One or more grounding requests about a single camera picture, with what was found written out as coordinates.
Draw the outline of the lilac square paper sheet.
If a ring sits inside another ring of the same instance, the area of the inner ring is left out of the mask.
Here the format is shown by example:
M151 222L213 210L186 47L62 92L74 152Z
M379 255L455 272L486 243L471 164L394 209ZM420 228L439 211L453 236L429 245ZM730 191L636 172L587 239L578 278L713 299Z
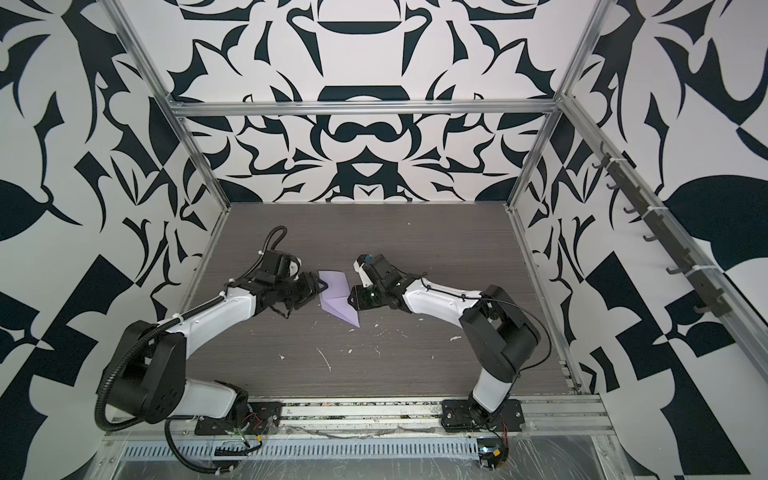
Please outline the lilac square paper sheet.
M332 316L352 325L360 327L358 312L349 304L351 293L347 276L341 271L319 271L319 279L327 288L320 293L321 308Z

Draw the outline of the small green circuit board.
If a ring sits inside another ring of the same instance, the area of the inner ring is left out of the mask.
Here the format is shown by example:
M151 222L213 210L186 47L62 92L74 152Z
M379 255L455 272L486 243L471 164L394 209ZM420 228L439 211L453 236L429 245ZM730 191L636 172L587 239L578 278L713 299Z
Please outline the small green circuit board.
M477 440L479 466L489 470L501 468L506 462L509 448L499 438L479 438Z

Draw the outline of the aluminium frame corner post left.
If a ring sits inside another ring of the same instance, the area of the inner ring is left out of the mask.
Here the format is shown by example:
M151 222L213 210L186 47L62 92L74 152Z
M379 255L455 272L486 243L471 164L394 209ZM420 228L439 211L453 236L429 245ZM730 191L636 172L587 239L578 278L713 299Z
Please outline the aluminium frame corner post left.
M148 220L188 220L206 229L227 205L191 138L170 110L160 83L127 29L114 1L91 4L88 20L106 52L87 70L89 143L99 153L91 179L102 210L114 211L112 194Z

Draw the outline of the aluminium frame corner post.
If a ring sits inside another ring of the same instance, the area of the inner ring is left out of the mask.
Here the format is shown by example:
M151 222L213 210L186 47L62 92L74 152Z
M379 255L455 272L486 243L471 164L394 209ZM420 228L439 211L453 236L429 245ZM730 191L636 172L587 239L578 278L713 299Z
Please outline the aluminium frame corner post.
M597 44L603 25L609 16L609 12L615 4L615 1L610 0L600 0L596 2L592 13L588 18L585 29L579 38L574 54L565 70L563 81L556 90L553 99L550 101L551 107L546 112L545 121L523 163L522 171L506 202L508 212L511 212L515 208L518 200L531 180L533 173L536 171L537 165L543 155L544 147L550 140L562 114L564 113L563 105L565 98L572 93L575 84L580 78L588 57L591 55Z
M99 153L91 179L102 210L114 211L112 194L148 220L188 220L206 229L227 205L191 138L170 110L160 83L127 29L114 1L91 4L88 20L106 52L87 70L89 143Z

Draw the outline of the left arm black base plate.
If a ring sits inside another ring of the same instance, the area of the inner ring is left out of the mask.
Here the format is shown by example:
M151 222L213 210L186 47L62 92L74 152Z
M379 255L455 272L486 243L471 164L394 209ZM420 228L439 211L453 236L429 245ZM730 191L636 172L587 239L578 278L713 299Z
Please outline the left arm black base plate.
M237 401L223 418L200 418L194 429L197 436L261 435L278 427L284 404L279 401Z

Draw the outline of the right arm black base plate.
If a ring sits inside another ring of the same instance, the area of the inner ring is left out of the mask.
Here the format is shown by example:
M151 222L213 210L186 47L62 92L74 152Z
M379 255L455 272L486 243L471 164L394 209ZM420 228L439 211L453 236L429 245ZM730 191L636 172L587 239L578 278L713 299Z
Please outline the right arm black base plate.
M516 399L506 399L493 412L486 411L473 398L446 399L441 402L440 424L447 432L521 432L525 417Z

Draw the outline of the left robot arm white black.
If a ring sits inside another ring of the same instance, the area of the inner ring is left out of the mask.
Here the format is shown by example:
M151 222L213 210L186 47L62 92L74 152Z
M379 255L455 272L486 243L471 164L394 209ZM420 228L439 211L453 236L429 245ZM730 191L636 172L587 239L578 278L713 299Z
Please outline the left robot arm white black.
M97 387L96 426L116 432L188 417L241 424L248 410L246 391L189 377L188 359L231 327L279 305L288 316L327 288L318 273L302 270L297 257L265 250L213 299L158 323L130 324Z

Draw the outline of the hook rail on right wall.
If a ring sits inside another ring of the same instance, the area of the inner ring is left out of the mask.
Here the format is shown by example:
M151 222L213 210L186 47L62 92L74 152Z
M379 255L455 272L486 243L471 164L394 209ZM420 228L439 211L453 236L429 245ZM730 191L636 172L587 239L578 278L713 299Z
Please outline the hook rail on right wall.
M613 183L607 185L609 190L621 192L627 199L630 207L624 207L623 211L634 215L649 229L650 234L644 235L643 240L659 243L670 257L674 267L667 267L666 272L683 275L692 286L699 297L694 311L697 314L712 313L718 318L731 313L733 308L726 299L725 289L715 280L716 267L694 251L691 240L684 239L682 226L671 211L661 205L630 162L610 155L604 148L602 142L601 159L593 167L604 170L612 179Z

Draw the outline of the aluminium horizontal back bar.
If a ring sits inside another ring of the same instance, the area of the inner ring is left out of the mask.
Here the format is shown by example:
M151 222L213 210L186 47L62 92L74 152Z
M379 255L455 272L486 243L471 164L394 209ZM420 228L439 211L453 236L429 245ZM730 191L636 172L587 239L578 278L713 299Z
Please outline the aluminium horizontal back bar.
M551 99L403 100L304 102L171 102L177 117L249 115L373 115L453 113L546 113Z

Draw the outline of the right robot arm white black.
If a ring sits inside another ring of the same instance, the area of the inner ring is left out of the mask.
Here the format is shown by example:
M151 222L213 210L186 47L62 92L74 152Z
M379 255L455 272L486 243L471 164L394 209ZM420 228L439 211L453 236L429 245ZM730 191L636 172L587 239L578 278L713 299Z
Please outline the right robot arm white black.
M361 283L351 290L348 303L356 310L389 307L462 329L481 366L470 406L486 418L498 415L546 332L534 325L537 318L499 286L483 291L451 288L424 274L406 273L381 254L360 255L354 270Z

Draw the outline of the aluminium frame corner post right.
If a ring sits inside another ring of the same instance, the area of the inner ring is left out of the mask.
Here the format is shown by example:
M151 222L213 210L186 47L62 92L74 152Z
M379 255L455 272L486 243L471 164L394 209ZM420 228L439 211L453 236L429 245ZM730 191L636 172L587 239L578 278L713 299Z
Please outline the aluminium frame corner post right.
M515 208L518 200L531 180L533 173L536 171L537 165L543 155L544 147L550 140L562 114L564 113L563 105L565 98L572 93L575 84L580 78L588 57L591 55L597 44L603 25L609 16L609 12L615 4L615 1L610 0L600 0L596 2L592 13L588 18L585 29L579 38L574 54L565 70L563 81L556 90L553 99L550 101L551 107L546 112L545 121L523 163L522 171L506 202L508 212L511 212Z

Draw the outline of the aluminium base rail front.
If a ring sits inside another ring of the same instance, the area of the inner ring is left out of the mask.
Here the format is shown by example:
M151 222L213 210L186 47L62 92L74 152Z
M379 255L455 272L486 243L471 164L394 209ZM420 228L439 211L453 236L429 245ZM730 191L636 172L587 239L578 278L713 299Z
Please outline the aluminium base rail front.
M602 399L595 395L519 396L511 421L498 427L449 432L441 421L441 397L273 398L281 409L254 425L265 439L368 440L378 438L535 438L577 436L615 441Z

